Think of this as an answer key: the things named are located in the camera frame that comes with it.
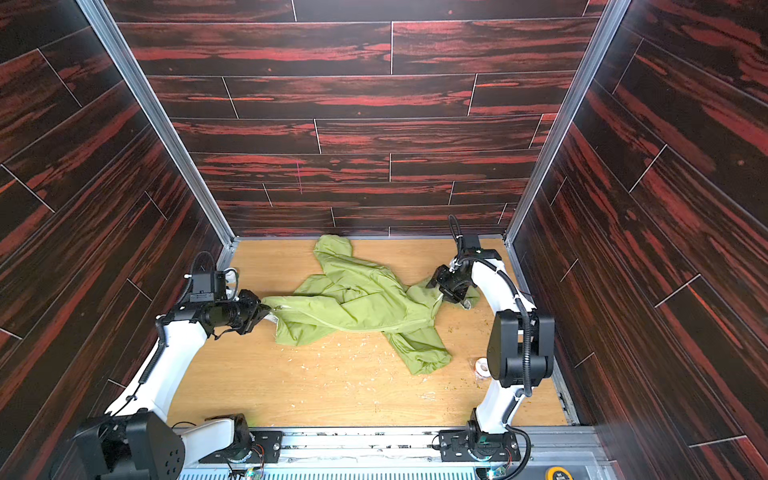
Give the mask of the green zip-up jacket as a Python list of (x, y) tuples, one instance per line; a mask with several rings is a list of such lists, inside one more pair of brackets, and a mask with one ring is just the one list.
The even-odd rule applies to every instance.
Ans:
[(428, 279), (405, 285), (389, 267), (354, 257), (351, 242), (336, 235), (320, 237), (313, 254), (320, 274), (290, 295), (263, 299), (275, 316), (277, 343), (304, 346), (336, 332), (379, 332), (413, 375), (451, 363), (435, 327), (447, 299)]

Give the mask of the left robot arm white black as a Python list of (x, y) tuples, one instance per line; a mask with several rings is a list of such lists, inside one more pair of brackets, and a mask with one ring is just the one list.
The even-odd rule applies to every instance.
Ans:
[(127, 390), (74, 436), (89, 479), (176, 479), (210, 455), (247, 460), (253, 438), (241, 414), (175, 430), (168, 412), (192, 360), (217, 328), (245, 335), (271, 312), (249, 290), (187, 293), (157, 317), (158, 340)]

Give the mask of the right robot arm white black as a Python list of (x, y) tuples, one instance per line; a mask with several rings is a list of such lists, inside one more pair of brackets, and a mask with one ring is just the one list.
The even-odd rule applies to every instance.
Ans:
[(495, 259), (454, 259), (428, 281), (451, 303), (463, 304), (471, 286), (479, 288), (494, 313), (486, 362), (491, 384), (473, 410), (464, 433), (445, 441), (480, 458), (515, 449), (511, 420), (525, 399), (554, 369), (555, 322), (541, 316)]

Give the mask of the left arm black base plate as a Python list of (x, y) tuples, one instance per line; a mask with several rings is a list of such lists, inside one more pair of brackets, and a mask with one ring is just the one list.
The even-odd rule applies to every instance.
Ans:
[(201, 464), (276, 464), (282, 452), (283, 432), (254, 430), (232, 445), (215, 451), (200, 460)]

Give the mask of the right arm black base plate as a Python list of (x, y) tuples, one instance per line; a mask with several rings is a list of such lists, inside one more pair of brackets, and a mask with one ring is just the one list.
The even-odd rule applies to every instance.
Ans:
[(488, 434), (468, 428), (441, 430), (433, 448), (442, 462), (516, 462), (522, 459), (516, 436)]

